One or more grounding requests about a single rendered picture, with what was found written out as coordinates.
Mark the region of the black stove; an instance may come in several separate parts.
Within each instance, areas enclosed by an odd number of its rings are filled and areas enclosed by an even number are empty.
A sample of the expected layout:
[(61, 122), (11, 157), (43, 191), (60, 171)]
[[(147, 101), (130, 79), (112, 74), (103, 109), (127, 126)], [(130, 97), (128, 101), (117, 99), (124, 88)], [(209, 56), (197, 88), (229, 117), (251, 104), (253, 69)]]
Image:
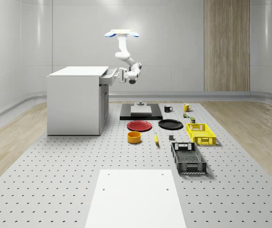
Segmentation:
[(152, 115), (131, 115), (131, 107), (134, 104), (122, 104), (120, 120), (163, 120), (163, 116), (158, 104), (147, 103), (151, 107)]

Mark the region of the white board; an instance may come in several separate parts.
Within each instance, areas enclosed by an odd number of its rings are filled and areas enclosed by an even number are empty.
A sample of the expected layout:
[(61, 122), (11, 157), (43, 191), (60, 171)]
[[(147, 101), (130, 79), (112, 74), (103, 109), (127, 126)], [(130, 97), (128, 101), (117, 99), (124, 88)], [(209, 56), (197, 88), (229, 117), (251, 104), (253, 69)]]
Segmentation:
[(186, 228), (171, 170), (101, 170), (85, 228)]

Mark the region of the red plate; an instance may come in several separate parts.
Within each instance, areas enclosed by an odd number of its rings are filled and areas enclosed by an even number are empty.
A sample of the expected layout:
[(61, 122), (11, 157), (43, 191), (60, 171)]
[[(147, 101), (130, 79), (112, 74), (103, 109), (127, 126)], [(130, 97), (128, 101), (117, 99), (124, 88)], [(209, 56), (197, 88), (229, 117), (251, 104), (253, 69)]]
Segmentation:
[(127, 124), (127, 128), (131, 131), (144, 132), (150, 130), (152, 125), (147, 121), (132, 121)]

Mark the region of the white cabinet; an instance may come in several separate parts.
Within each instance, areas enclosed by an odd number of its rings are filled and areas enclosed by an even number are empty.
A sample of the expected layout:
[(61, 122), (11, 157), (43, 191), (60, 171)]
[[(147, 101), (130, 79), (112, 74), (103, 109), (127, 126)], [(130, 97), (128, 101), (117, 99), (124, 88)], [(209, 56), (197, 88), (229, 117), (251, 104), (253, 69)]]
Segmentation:
[(106, 66), (68, 66), (47, 76), (47, 134), (100, 135), (99, 79)]

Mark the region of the yellow basket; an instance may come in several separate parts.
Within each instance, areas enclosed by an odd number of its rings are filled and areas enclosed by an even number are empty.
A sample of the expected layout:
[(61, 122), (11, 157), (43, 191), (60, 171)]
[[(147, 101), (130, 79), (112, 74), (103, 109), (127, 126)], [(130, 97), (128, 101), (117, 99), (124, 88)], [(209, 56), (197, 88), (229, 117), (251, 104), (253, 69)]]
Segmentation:
[(216, 136), (205, 123), (188, 123), (186, 131), (191, 141), (198, 145), (216, 145)]

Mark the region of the dark grey basket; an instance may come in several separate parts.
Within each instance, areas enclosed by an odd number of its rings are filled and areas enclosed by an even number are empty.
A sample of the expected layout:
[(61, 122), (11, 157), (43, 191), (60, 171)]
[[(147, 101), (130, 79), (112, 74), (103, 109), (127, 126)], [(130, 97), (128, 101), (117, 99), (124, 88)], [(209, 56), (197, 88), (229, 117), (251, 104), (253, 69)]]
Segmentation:
[(173, 142), (171, 150), (179, 173), (206, 173), (206, 160), (194, 142)]

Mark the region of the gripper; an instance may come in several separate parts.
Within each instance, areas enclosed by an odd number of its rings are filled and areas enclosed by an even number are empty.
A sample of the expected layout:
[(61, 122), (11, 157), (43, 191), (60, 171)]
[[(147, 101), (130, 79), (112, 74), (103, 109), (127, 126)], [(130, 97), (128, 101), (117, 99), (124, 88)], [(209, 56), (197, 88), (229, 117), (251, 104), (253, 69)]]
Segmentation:
[(117, 70), (117, 72), (114, 74), (114, 76), (119, 79), (120, 83), (125, 83), (126, 82), (125, 73), (126, 69), (120, 67), (119, 70)]

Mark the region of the yellow bowl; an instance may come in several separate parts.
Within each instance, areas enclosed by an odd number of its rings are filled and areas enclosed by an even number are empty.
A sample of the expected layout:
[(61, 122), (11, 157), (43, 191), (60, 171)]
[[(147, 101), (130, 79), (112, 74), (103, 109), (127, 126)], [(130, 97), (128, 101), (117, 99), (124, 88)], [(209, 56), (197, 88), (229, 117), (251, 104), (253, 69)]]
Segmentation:
[(133, 143), (133, 144), (141, 142), (141, 133), (137, 132), (137, 131), (131, 131), (131, 132), (129, 132), (127, 134), (127, 141), (129, 143)]

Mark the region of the white drawer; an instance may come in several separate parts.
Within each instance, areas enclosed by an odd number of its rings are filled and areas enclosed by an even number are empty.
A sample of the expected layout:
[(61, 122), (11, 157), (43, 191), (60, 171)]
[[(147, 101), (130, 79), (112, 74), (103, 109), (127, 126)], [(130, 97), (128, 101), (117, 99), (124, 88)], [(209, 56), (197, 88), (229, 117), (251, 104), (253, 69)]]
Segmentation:
[(101, 85), (112, 85), (117, 78), (118, 69), (107, 69), (105, 73), (99, 77), (99, 83)]

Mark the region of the black plate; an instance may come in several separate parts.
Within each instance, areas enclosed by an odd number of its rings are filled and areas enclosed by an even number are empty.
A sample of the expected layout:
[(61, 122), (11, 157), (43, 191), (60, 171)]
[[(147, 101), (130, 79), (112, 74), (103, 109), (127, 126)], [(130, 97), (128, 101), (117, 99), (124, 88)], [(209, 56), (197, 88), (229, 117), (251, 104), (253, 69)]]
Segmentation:
[(183, 128), (183, 124), (180, 121), (174, 120), (174, 119), (160, 120), (158, 122), (158, 125), (161, 128), (167, 129), (167, 130), (179, 130)]

